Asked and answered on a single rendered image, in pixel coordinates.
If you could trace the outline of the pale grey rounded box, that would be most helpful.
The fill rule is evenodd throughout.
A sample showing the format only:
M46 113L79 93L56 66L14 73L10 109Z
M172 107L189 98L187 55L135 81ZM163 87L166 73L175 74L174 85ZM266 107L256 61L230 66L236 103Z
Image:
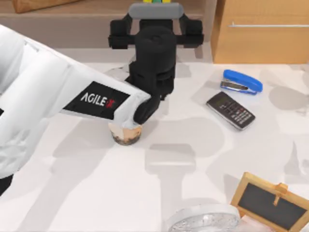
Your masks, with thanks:
M128 9L133 19L179 19L184 14L180 3L133 3Z

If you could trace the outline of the wooden open shelf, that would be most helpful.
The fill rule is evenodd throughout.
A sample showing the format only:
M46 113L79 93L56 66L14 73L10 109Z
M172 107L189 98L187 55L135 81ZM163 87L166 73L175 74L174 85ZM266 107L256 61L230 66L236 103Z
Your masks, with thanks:
M0 0L0 25L51 48L105 49L110 21L123 18L142 0L81 0L17 14L12 0Z

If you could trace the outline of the wooden cupboard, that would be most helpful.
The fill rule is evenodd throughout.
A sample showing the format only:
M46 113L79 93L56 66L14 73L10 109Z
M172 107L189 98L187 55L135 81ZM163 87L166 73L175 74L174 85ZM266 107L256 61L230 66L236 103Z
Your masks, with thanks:
M217 0L211 32L217 64L309 62L309 28L231 28L235 24L309 24L309 0Z

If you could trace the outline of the blue stapler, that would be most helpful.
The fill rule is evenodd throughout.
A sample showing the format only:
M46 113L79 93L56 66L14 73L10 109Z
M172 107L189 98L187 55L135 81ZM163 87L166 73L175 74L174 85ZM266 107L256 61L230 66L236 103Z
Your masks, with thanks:
M220 83L220 87L250 95L256 95L263 91L263 84L259 80L233 70L223 71L223 79Z

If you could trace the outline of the brown milk tea cup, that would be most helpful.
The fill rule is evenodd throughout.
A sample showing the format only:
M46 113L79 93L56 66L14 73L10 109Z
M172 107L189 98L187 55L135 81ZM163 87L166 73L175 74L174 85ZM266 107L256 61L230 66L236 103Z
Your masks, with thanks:
M135 144L141 137L142 126L133 129L122 128L114 123L108 123L114 141L120 145Z

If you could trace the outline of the clear glass white-rimmed dish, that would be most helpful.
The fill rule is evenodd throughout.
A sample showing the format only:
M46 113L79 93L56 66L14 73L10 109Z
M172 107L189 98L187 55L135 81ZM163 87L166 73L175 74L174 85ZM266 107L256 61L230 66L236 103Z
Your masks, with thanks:
M200 204L179 210L165 227L167 232L230 232L239 223L239 211L234 206Z

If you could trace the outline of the wooden framed blackboard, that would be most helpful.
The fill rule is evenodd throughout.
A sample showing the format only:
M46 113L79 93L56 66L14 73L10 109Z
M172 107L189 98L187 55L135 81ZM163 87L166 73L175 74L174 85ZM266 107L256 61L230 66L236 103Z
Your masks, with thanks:
M248 216L276 232L301 232L309 224L309 200L277 185L244 172L231 205L241 217Z

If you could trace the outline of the pale pink flat box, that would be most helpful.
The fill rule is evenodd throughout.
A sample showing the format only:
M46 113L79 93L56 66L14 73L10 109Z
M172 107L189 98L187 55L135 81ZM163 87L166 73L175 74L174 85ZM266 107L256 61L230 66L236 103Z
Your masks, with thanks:
M269 226L264 225L249 216L241 218L237 230L239 232L274 232Z

